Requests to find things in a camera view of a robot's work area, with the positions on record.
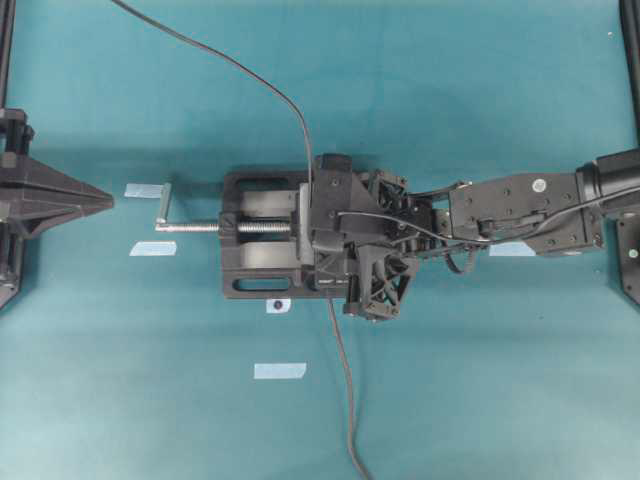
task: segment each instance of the wire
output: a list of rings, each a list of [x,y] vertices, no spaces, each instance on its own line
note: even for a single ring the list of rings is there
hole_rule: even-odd
[[[254,80],[257,80],[259,83],[261,83],[266,88],[268,88],[272,93],[274,93],[278,98],[280,98],[284,103],[286,103],[287,106],[291,109],[291,111],[296,115],[296,117],[298,118],[298,121],[300,122],[300,126],[302,127],[302,133],[304,135],[304,148],[305,148],[305,153],[306,153],[306,156],[307,156],[307,174],[309,176],[309,186],[311,186],[311,171],[312,171],[312,166],[313,166],[313,153],[312,153],[312,149],[311,149],[311,135],[309,134],[309,128],[307,127],[307,122],[304,119],[304,115],[302,114],[302,111],[293,102],[293,100],[291,100],[284,93],[282,93],[276,86],[274,86],[273,84],[269,83],[264,78],[262,78],[260,75],[258,75],[257,73],[253,72],[249,68],[245,67],[240,62],[238,62],[234,58],[230,57],[226,53],[224,53],[224,52],[222,52],[220,50],[217,50],[215,48],[212,48],[212,47],[210,47],[208,45],[205,45],[204,43],[200,43],[197,40],[194,40],[194,39],[192,39],[190,37],[187,37],[186,35],[183,35],[182,33],[176,32],[175,30],[167,27],[166,25],[163,25],[162,23],[154,20],[153,18],[147,17],[143,13],[139,12],[138,10],[134,9],[133,7],[129,6],[128,4],[126,4],[125,2],[123,2],[121,0],[111,0],[111,2],[115,3],[118,7],[122,8],[123,10],[125,10],[128,13],[130,13],[134,17],[137,17],[140,20],[142,20],[143,22],[148,23],[152,27],[155,27],[158,30],[163,31],[166,34],[171,35],[174,38],[177,38],[181,42],[184,42],[184,43],[186,43],[188,45],[191,45],[193,47],[196,47],[196,48],[199,48],[201,50],[204,50],[205,52],[210,53],[211,55],[215,55],[215,56],[221,58],[222,60],[230,63],[231,65],[233,65],[234,67],[236,67],[237,69],[239,69],[240,71],[245,73],[246,75],[250,76]],[[309,195],[309,206],[311,206],[311,194]]]
[[[447,247],[447,242],[442,242],[442,246]],[[456,275],[465,275],[467,273],[473,272],[473,269],[476,266],[477,253],[478,250],[476,248],[470,249],[469,253],[467,254],[467,260],[465,261],[464,267],[462,268],[458,267],[450,252],[445,253],[443,256],[449,270],[451,270]]]
[[[340,360],[342,362],[344,377],[347,383],[347,398],[349,401],[349,426],[347,430],[347,449],[349,450],[349,456],[351,457],[351,461],[353,462],[353,465],[356,467],[356,470],[358,470],[362,478],[364,478],[365,480],[370,480],[372,477],[369,474],[367,467],[364,466],[364,464],[358,457],[358,452],[356,451],[356,446],[354,442],[355,406],[353,401],[353,379],[351,378],[351,367],[349,367],[347,354],[344,351],[344,344],[342,343],[342,335],[340,334],[340,327],[338,327],[338,319],[336,318],[336,311],[333,308],[333,300],[331,300],[330,298],[327,298],[327,303],[329,304],[329,317],[331,318],[331,323],[333,325],[333,334],[336,337],[336,343],[338,344],[338,352],[340,353]]]
[[[402,218],[398,218],[398,217],[394,217],[393,215],[387,215],[386,213],[371,213],[371,212],[360,212],[360,211],[343,211],[343,212],[338,212],[337,214],[339,217],[345,216],[345,215],[356,215],[356,216],[360,216],[360,217],[372,217],[372,218],[381,218],[383,220],[391,220],[392,222],[396,222],[399,224],[403,224],[406,225],[407,227],[411,227],[414,230],[417,230],[421,233],[424,233],[425,235],[435,238],[436,240],[441,240],[443,242],[449,242],[451,240],[459,240],[458,238],[455,237],[445,237],[444,235],[440,235],[439,233],[433,232],[431,230],[429,230],[428,228],[424,228],[421,227],[420,225],[417,225],[415,223],[409,222],[407,220],[404,220]],[[490,240],[469,240],[469,239],[464,239],[464,243],[468,243],[470,245],[487,245],[487,242],[489,242]]]
[[[526,240],[528,238],[535,237],[536,235],[539,235],[543,230],[545,230],[550,224],[552,224],[553,222],[558,220],[558,218],[561,218],[561,217],[563,217],[565,215],[568,215],[570,213],[577,212],[579,210],[582,210],[583,208],[591,207],[593,205],[597,205],[597,204],[600,204],[602,202],[607,202],[607,201],[613,200],[615,198],[624,197],[625,195],[630,195],[630,194],[636,193],[636,192],[640,192],[640,186],[627,188],[627,189],[624,189],[624,190],[620,190],[619,192],[610,193],[608,195],[602,195],[601,197],[594,198],[592,200],[587,200],[585,202],[577,203],[575,205],[572,205],[571,207],[563,208],[563,209],[558,210],[557,212],[551,214],[549,217],[547,217],[545,220],[540,222],[536,227],[534,227],[529,232],[518,234],[518,235],[513,235],[511,237],[502,237],[502,238],[495,239],[495,240],[474,240],[474,239],[471,239],[471,238],[453,237],[453,236],[452,237],[446,237],[444,235],[440,235],[438,233],[435,233],[435,232],[429,230],[428,228],[421,227],[420,225],[416,225],[415,223],[409,222],[409,221],[404,220],[402,218],[394,217],[393,215],[387,215],[387,214],[384,214],[384,213],[343,211],[343,212],[338,212],[338,216],[341,217],[341,216],[344,216],[344,215],[358,215],[358,216],[362,216],[362,217],[372,217],[372,218],[381,218],[383,220],[391,220],[393,222],[396,222],[396,223],[399,223],[399,224],[404,224],[404,225],[406,225],[408,227],[411,227],[414,230],[417,230],[417,231],[419,231],[421,233],[424,233],[425,235],[427,235],[429,237],[435,238],[437,240],[442,240],[442,241],[445,241],[445,242],[446,241],[455,240],[455,241],[458,241],[460,243],[466,243],[468,245],[499,245],[501,243],[507,243],[507,242],[512,242],[512,241],[516,241],[516,240]]]

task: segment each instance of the teal tabletop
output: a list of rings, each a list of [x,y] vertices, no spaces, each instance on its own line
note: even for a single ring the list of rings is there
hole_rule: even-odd
[[[302,108],[314,153],[424,191],[573,172],[636,146],[616,0],[131,0],[233,55]],[[115,208],[29,243],[0,318],[0,478],[351,479],[326,304],[225,300],[214,218],[234,168],[305,168],[286,106],[107,0],[18,2],[8,106],[34,158]],[[174,256],[131,257],[138,241]],[[640,308],[614,232],[581,257],[421,269],[396,320],[340,317],[360,454],[376,479],[632,480]],[[257,363],[306,363],[255,380]]]

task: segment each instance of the silver screw thread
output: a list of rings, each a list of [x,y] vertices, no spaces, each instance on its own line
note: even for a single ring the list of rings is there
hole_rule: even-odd
[[[158,223],[156,232],[165,233],[218,233],[220,226],[215,223]],[[289,233],[291,225],[287,222],[240,222],[240,233]]]

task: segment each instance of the metal rod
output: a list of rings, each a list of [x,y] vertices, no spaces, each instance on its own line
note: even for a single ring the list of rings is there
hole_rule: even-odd
[[[218,233],[220,226],[211,223],[157,223],[156,232],[163,233]],[[251,221],[238,223],[240,233],[289,233],[288,222]]]
[[[156,215],[156,232],[164,233],[218,233],[217,222],[209,223],[168,223],[169,205],[171,204],[171,184],[165,183],[160,196],[160,208]],[[291,224],[282,221],[248,221],[238,223],[240,233],[289,233]]]

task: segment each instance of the tape marker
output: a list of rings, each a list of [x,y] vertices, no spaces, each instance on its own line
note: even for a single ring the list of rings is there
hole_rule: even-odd
[[[148,185],[145,183],[127,183],[124,191],[125,197],[130,198],[160,198],[162,185]]]
[[[535,257],[536,252],[524,242],[507,242],[491,245],[490,257]]]
[[[256,363],[253,366],[254,380],[297,380],[304,377],[306,363]]]
[[[129,252],[129,256],[172,257],[177,250],[176,242],[137,242]]]

